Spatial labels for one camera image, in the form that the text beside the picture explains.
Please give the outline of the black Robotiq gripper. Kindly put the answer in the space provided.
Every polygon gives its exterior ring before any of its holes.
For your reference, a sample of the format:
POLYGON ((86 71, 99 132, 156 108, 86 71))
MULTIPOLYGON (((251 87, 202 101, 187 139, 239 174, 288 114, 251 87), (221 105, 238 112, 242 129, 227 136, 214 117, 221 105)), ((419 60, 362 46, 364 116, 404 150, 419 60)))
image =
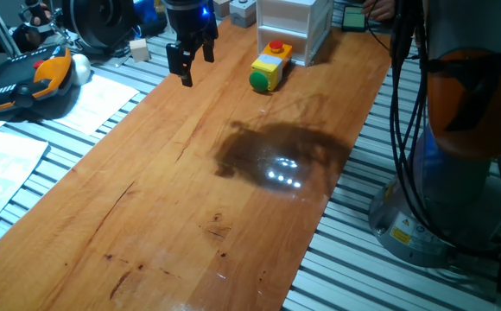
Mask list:
POLYGON ((218 27, 213 0, 163 0, 168 22, 176 33, 176 43, 166 46, 169 71, 186 87, 193 86, 191 54, 202 48, 204 60, 213 63, 218 27))

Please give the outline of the bare human hand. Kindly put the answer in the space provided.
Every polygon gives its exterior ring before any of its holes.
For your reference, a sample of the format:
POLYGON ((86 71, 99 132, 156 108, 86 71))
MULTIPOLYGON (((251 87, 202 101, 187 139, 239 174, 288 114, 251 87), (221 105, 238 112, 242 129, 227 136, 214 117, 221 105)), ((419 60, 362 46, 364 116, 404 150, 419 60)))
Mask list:
POLYGON ((396 14, 395 0, 365 0, 362 14, 376 22, 386 22, 396 14))
POLYGON ((44 3, 38 2, 29 5, 29 12, 31 14, 31 25, 41 26, 51 22, 52 14, 44 3))

